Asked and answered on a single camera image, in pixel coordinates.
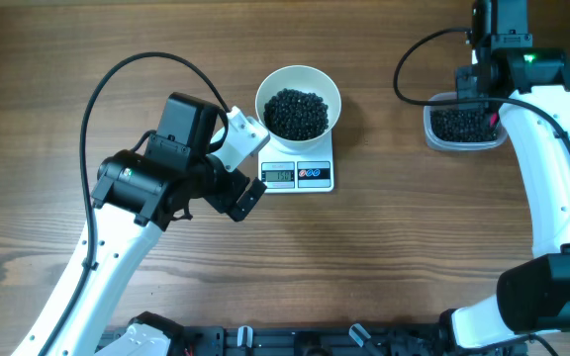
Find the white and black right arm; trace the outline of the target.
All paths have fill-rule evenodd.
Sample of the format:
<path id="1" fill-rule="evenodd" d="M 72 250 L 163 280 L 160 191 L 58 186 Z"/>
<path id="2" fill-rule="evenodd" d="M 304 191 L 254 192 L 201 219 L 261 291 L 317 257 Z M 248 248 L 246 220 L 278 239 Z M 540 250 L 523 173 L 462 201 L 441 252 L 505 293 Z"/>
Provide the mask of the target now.
<path id="1" fill-rule="evenodd" d="M 494 296 L 454 311 L 457 347 L 570 331 L 570 61 L 535 47 L 524 1 L 473 5 L 471 65 L 457 71 L 461 106 L 498 113 L 519 162 L 532 220 L 532 258 L 504 272 Z"/>

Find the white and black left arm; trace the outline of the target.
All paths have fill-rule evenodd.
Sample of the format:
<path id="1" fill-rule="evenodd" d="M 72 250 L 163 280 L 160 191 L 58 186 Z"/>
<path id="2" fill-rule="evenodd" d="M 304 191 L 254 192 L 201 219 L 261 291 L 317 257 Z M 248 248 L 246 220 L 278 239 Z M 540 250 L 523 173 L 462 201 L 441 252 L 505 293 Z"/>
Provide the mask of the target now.
<path id="1" fill-rule="evenodd" d="M 98 169 L 89 216 L 74 252 L 18 355 L 92 355 L 132 276 L 168 226 L 206 200 L 241 222 L 265 190 L 238 170 L 270 140 L 267 127 L 233 107 L 171 94 L 158 127 Z"/>

